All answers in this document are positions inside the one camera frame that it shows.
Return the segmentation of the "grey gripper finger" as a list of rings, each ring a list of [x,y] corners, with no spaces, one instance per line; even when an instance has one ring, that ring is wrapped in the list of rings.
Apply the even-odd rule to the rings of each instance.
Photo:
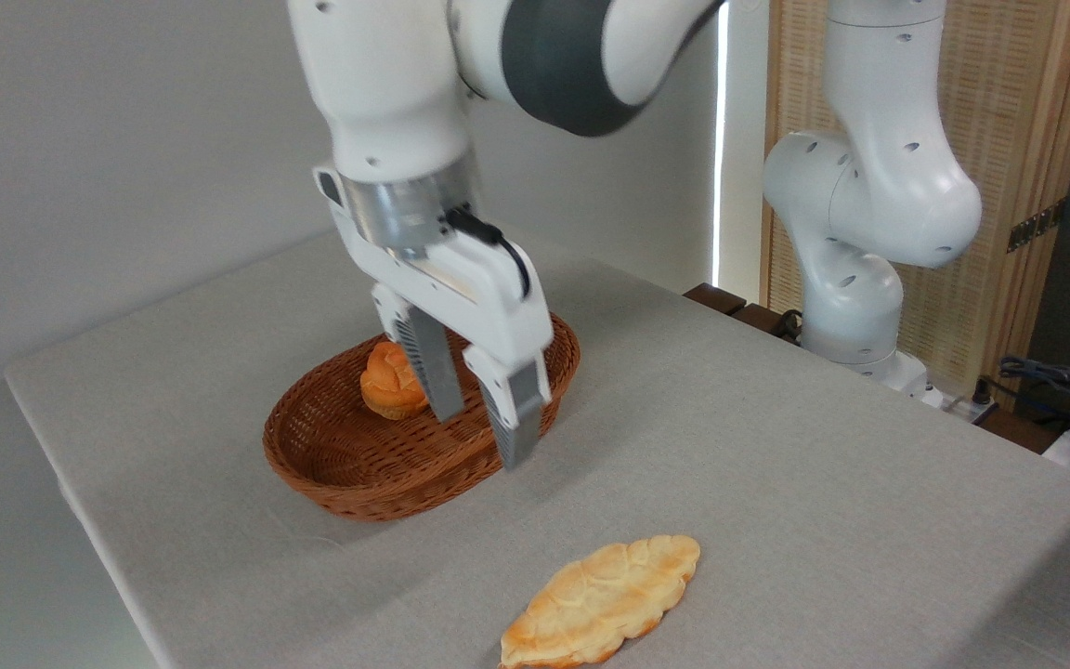
[[[403,348],[437,421],[449,422],[464,402],[445,326],[386,284],[374,284],[371,295],[384,332]]]
[[[478,378],[502,466],[513,470],[528,460],[540,439],[542,408],[551,401],[546,364],[540,356],[505,364],[479,346],[465,348],[463,359]]]

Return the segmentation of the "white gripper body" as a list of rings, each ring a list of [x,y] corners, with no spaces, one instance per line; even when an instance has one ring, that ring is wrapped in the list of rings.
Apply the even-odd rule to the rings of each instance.
[[[502,363],[540,356],[552,343],[551,317],[526,254],[476,216],[470,203],[438,215],[434,244],[407,256],[357,232],[352,200],[338,191],[326,166],[315,168],[314,178],[330,200],[346,250],[370,278]]]

